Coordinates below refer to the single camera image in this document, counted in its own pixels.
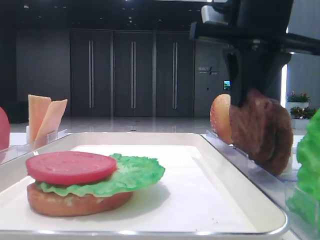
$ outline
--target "tray rim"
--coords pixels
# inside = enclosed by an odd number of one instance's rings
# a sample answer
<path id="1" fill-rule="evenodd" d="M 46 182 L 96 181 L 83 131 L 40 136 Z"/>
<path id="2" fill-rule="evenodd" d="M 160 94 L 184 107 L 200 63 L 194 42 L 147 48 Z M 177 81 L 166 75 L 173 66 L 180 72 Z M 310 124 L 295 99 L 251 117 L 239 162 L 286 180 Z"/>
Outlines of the tray rim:
<path id="1" fill-rule="evenodd" d="M 122 231 L 74 231 L 74 230 L 1 230 L 0 236 L 24 236 L 24 237 L 48 237 L 48 236 L 56 236 L 56 237 L 120 237 L 120 236 L 141 236 L 141 237 L 276 237 L 284 235 L 290 229 L 290 219 L 285 210 L 283 210 L 280 205 L 274 201 L 265 191 L 261 189 L 254 181 L 252 181 L 243 171 L 240 170 L 232 161 L 228 159 L 228 155 L 220 151 L 217 147 L 215 147 L 205 136 L 199 133 L 192 132 L 77 132 L 77 133 L 69 133 L 59 139 L 53 140 L 50 143 L 43 145 L 33 151 L 22 154 L 8 162 L 5 162 L 3 165 L 0 165 L 0 168 L 6 164 L 9 164 L 13 161 L 18 161 L 19 158 L 25 157 L 32 152 L 36 152 L 43 148 L 48 148 L 50 145 L 56 144 L 59 141 L 62 141 L 66 138 L 73 138 L 76 135 L 83 134 L 135 134 L 135 135 L 195 135 L 200 136 L 205 142 L 207 142 L 211 147 L 213 147 L 216 151 L 219 152 L 233 167 L 235 167 L 251 184 L 253 184 L 269 201 L 271 201 L 284 215 L 285 222 L 283 226 L 279 227 L 276 230 L 269 232 L 215 232 L 215 231 L 131 231 L 131 230 L 122 230 Z M 243 154 L 239 153 L 236 149 L 232 148 L 234 153 L 239 154 L 239 156 L 245 157 Z"/>

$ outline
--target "burger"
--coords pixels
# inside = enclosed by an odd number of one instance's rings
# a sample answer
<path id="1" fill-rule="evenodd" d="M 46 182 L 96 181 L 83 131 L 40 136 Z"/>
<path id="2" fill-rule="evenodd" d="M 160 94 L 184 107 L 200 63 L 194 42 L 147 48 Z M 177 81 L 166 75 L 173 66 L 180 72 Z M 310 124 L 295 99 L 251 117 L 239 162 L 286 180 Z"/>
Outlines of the burger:
<path id="1" fill-rule="evenodd" d="M 127 203 L 134 192 L 156 184 L 165 168 L 156 158 L 62 151 L 26 161 L 35 182 L 27 199 L 37 213 L 50 217 L 87 216 Z"/>

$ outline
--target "white tray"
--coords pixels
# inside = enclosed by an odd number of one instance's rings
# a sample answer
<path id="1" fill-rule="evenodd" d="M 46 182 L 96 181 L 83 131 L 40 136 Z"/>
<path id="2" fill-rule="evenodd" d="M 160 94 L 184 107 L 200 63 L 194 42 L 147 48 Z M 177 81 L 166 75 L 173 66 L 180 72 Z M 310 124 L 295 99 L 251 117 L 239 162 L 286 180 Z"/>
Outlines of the white tray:
<path id="1" fill-rule="evenodd" d="M 1 240 L 279 240 L 288 230 L 287 215 L 201 135 L 74 133 L 37 153 L 70 150 L 158 158 L 166 171 L 117 210 L 53 218 L 30 209 L 25 161 L 35 153 L 20 156 L 0 166 Z"/>

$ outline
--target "dark wall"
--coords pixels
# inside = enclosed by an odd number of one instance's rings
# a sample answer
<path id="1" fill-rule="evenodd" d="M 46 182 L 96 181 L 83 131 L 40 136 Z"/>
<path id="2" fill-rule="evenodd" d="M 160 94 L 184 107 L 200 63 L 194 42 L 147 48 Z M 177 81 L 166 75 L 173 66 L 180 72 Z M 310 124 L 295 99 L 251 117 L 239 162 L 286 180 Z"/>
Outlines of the dark wall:
<path id="1" fill-rule="evenodd" d="M 18 29 L 16 76 L 18 101 L 27 101 L 28 94 L 68 99 L 65 115 L 70 115 L 69 30 Z"/>
<path id="2" fill-rule="evenodd" d="M 195 45 L 194 116 L 208 117 L 213 100 L 224 90 L 224 81 L 229 80 L 223 58 L 223 45 L 197 42 Z M 210 68 L 210 72 L 199 72 L 199 68 Z"/>
<path id="3" fill-rule="evenodd" d="M 0 103 L 15 101 L 16 80 L 16 29 L 0 26 Z"/>

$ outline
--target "lettuce leaf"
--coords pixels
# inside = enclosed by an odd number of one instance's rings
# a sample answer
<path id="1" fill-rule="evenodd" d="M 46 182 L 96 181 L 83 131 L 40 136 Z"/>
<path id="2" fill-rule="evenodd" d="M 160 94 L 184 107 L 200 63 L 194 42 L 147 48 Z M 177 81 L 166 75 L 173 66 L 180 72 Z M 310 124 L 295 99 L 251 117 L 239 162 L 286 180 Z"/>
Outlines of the lettuce leaf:
<path id="1" fill-rule="evenodd" d="M 320 201 L 320 111 L 311 118 L 307 134 L 298 143 L 296 159 L 301 164 L 296 192 L 287 200 L 290 211 L 296 213 L 312 228 L 320 229 L 316 223 L 316 205 Z"/>
<path id="2" fill-rule="evenodd" d="M 110 155 L 110 157 L 117 160 L 117 170 L 112 176 L 98 183 L 56 186 L 36 181 L 35 184 L 45 193 L 53 192 L 62 197 L 68 194 L 75 194 L 79 197 L 92 194 L 102 198 L 148 188 L 156 184 L 165 173 L 165 168 L 158 163 L 156 158 L 122 156 L 119 153 Z"/>

